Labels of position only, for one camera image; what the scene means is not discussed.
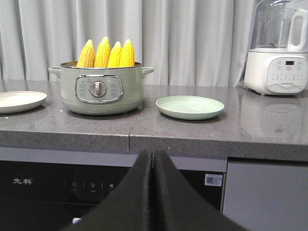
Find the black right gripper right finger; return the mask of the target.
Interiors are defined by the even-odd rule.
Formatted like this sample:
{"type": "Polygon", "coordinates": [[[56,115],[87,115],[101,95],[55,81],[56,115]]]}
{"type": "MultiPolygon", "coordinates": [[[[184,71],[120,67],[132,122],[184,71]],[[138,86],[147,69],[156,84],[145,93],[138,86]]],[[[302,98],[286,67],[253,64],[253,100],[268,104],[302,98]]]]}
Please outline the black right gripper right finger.
{"type": "Polygon", "coordinates": [[[153,156],[154,204],[159,231],[244,231],[203,199],[166,151],[153,156]]]}

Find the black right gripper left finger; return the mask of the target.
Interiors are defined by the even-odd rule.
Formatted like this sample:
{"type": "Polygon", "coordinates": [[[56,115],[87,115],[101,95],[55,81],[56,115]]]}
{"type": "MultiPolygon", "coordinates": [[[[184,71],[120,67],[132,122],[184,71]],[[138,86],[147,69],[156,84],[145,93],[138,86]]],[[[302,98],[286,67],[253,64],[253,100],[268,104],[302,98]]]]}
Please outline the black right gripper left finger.
{"type": "Polygon", "coordinates": [[[92,211],[64,231],[149,231],[152,155],[139,152],[120,184],[92,211]]]}

